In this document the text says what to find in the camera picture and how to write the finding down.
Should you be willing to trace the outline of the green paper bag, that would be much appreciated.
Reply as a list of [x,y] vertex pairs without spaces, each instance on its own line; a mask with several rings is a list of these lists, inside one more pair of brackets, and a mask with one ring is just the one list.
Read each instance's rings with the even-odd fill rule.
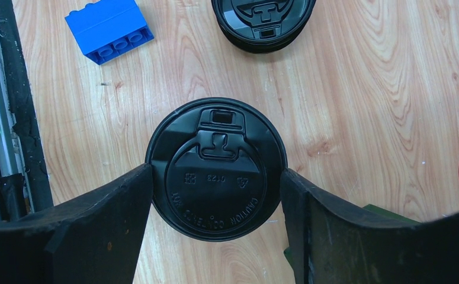
[[[364,207],[355,205],[335,205],[334,216],[347,218],[350,222],[360,222],[369,226],[382,227],[384,225],[416,225],[417,221],[406,218],[397,213],[369,204]],[[311,237],[310,222],[316,215],[307,205],[283,206],[285,226],[287,230],[288,247],[284,250],[285,258],[289,265],[294,267],[294,258],[300,255],[302,249],[309,247],[308,239]]]

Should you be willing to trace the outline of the stack of black lids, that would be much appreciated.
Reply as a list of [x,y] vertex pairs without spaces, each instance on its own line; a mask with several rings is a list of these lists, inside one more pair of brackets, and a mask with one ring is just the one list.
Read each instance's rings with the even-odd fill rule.
[[302,32],[315,0],[212,0],[217,23],[237,48],[267,54],[285,48]]

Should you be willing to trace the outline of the blue toy brick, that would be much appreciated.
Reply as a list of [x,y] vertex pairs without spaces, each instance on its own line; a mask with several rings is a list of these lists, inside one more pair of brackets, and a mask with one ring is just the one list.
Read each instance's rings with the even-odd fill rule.
[[155,38],[134,0],[88,3],[65,20],[82,54],[98,65]]

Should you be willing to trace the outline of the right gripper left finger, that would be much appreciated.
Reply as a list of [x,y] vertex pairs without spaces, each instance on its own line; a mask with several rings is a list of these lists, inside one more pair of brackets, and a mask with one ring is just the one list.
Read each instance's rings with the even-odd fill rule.
[[0,283],[132,283],[153,193],[140,165],[93,191],[0,223]]

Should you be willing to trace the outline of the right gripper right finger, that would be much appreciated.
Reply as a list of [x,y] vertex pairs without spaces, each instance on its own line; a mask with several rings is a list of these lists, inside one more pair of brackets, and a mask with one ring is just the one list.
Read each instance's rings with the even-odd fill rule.
[[290,169],[280,189],[296,283],[459,283],[459,213],[411,224]]

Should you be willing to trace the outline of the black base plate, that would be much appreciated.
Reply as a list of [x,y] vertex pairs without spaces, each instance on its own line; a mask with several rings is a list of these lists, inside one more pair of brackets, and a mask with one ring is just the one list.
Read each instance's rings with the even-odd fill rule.
[[53,205],[11,1],[0,1],[0,223]]

